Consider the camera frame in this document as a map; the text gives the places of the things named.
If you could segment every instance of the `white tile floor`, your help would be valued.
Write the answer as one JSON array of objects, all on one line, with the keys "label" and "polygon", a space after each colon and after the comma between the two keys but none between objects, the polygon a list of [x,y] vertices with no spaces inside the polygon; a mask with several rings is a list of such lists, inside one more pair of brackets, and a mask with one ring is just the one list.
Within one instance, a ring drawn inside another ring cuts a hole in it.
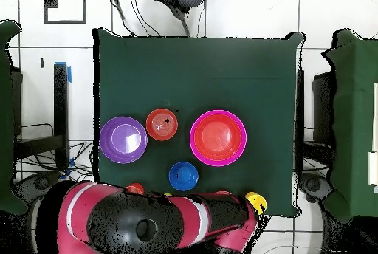
[{"label": "white tile floor", "polygon": [[[82,0],[58,2],[58,9],[49,9],[50,19],[83,17],[80,11]],[[130,0],[120,0],[120,3],[129,28],[137,35],[146,35]],[[181,23],[165,5],[150,0],[137,0],[137,5],[143,18],[161,35],[185,35]],[[0,0],[0,20],[20,22],[23,30],[19,37],[10,41],[9,53],[14,66],[20,66],[24,73],[24,125],[53,123],[52,65],[66,61],[72,68],[72,82],[69,83],[70,145],[82,141],[90,143],[93,139],[92,28],[104,27],[118,35],[128,35],[109,0],[86,0],[86,6],[86,24],[45,24],[43,0]],[[202,9],[203,5],[194,8],[188,16],[192,36],[197,35],[197,30],[199,36],[204,35],[205,13],[198,23]],[[305,71],[305,126],[309,128],[313,126],[312,78],[331,69],[321,52],[331,46],[333,32],[349,27],[362,37],[378,38],[377,18],[378,0],[207,0],[206,12],[207,37],[211,38],[283,38],[296,31],[306,35],[302,67]],[[44,59],[44,68],[41,68],[41,58]],[[40,137],[49,135],[50,130],[48,126],[41,126],[24,128],[23,132],[24,137]],[[305,139],[312,139],[311,130],[305,130]],[[79,147],[70,151],[70,157],[76,155]],[[76,163],[89,166],[88,154],[80,156]],[[21,165],[17,165],[17,169],[21,170]],[[22,165],[23,174],[36,169],[34,165]],[[72,173],[72,176],[77,179],[80,174]],[[322,241],[319,207],[309,204],[300,191],[297,202],[302,214],[295,219],[272,217],[252,254],[319,253],[316,249]]]}]

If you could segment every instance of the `blue bowl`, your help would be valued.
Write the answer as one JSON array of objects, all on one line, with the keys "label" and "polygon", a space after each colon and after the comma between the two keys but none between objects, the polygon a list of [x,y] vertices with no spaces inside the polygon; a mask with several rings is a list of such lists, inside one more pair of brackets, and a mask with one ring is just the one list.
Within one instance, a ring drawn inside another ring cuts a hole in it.
[{"label": "blue bowl", "polygon": [[169,171],[169,182],[178,191],[193,189],[198,182],[198,171],[188,162],[178,162]]}]

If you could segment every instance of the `yellow object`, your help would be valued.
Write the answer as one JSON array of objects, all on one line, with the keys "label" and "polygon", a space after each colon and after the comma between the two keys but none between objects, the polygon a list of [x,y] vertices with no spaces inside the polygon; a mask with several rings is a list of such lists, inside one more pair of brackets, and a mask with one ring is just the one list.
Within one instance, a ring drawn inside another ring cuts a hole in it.
[{"label": "yellow object", "polygon": [[249,192],[245,195],[245,197],[253,206],[253,208],[257,211],[258,215],[261,215],[267,210],[268,204],[266,199],[264,199],[256,192]]}]

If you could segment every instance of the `pink bowl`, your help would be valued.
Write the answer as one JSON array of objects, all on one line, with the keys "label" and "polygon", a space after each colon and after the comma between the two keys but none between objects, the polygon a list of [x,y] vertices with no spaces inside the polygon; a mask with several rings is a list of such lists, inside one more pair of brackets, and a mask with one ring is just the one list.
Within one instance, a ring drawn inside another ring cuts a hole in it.
[{"label": "pink bowl", "polygon": [[[195,144],[195,140],[194,140],[194,133],[196,131],[198,124],[205,117],[208,117],[208,116],[214,115],[214,114],[223,114],[223,115],[227,115],[228,117],[231,117],[238,124],[238,127],[240,128],[240,131],[241,131],[241,143],[240,143],[238,150],[235,152],[235,154],[232,155],[231,157],[227,158],[227,159],[218,160],[218,161],[204,157],[199,152],[199,150],[196,148],[196,144]],[[201,162],[203,162],[204,164],[209,165],[209,166],[221,167],[221,166],[226,166],[226,165],[229,165],[229,164],[235,162],[243,154],[243,151],[245,149],[246,144],[247,144],[247,131],[246,131],[243,123],[241,122],[241,120],[236,115],[234,115],[233,113],[230,113],[229,111],[225,111],[225,110],[221,110],[221,109],[207,111],[206,113],[202,114],[200,117],[198,117],[196,119],[196,121],[194,122],[194,124],[193,124],[193,126],[190,130],[190,148],[192,149],[192,152],[194,153],[194,155],[196,156],[197,159],[199,159]]]}]

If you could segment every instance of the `green cloth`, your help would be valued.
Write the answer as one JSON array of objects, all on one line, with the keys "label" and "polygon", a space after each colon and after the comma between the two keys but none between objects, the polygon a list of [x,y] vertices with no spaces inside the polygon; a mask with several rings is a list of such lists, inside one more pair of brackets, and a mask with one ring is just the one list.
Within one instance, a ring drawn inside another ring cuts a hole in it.
[{"label": "green cloth", "polygon": [[6,48],[8,41],[20,31],[13,21],[0,21],[0,210],[11,214],[27,211],[24,201],[14,196],[10,189],[14,169],[14,114],[10,56]]},{"label": "green cloth", "polygon": [[368,184],[368,152],[372,150],[374,83],[378,82],[378,41],[363,40],[350,30],[337,34],[326,53],[337,79],[334,96],[336,159],[331,183],[336,189],[326,209],[341,222],[353,216],[378,217],[378,194]]},{"label": "green cloth", "polygon": [[[249,191],[267,200],[267,214],[293,217],[293,120],[296,52],[300,33],[287,40],[234,38],[121,38],[98,29],[100,41],[100,127],[129,116],[145,126],[148,114],[166,108],[179,128],[168,141],[148,137],[136,162],[121,165],[100,152],[100,181],[146,191],[183,194],[168,181],[173,164],[186,161],[199,172],[188,193]],[[202,164],[189,145],[198,116],[225,109],[247,129],[241,157],[222,168]]]}]

